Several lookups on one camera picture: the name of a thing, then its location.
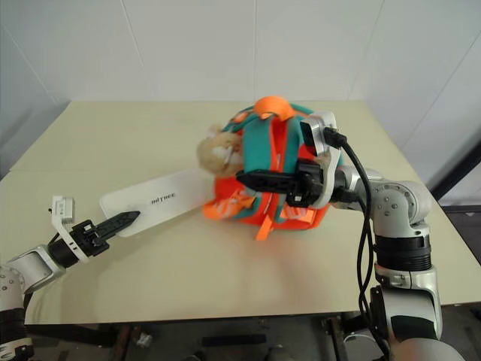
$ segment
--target metal frame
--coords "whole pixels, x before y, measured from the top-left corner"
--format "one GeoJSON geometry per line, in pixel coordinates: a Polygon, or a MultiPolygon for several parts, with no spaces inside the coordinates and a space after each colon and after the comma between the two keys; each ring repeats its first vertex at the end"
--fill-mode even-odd
{"type": "Polygon", "coordinates": [[[448,193],[461,179],[481,163],[481,141],[454,167],[433,189],[431,193],[437,201],[448,193]]]}

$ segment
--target orange backpack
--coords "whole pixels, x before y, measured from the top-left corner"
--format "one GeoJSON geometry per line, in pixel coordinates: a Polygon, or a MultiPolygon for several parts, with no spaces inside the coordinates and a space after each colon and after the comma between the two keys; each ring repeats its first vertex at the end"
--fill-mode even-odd
{"type": "MultiPolygon", "coordinates": [[[[222,131],[242,136],[245,172],[262,169],[294,173],[299,158],[314,158],[304,145],[300,126],[311,113],[280,97],[268,96],[237,113],[222,131]]],[[[217,177],[215,197],[204,206],[204,215],[256,224],[261,227],[256,236],[259,241],[273,229],[316,227],[328,209],[328,205],[320,209],[291,207],[285,195],[256,193],[235,177],[217,177]]]]}

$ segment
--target beige table surface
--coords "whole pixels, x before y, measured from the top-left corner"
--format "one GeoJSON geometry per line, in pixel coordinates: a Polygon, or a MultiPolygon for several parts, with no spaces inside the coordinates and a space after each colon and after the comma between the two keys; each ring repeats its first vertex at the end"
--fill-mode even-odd
{"type": "MultiPolygon", "coordinates": [[[[365,167],[418,177],[363,102],[300,102],[332,110],[365,167]]],[[[0,182],[0,260],[54,233],[51,196],[76,200],[76,222],[104,219],[101,195],[196,165],[211,123],[243,102],[73,102],[0,182]]],[[[481,301],[481,267],[441,209],[428,216],[443,304],[481,301]]],[[[179,320],[357,309],[362,216],[330,209],[310,231],[213,222],[192,211],[131,238],[37,292],[29,323],[179,320]]]]}

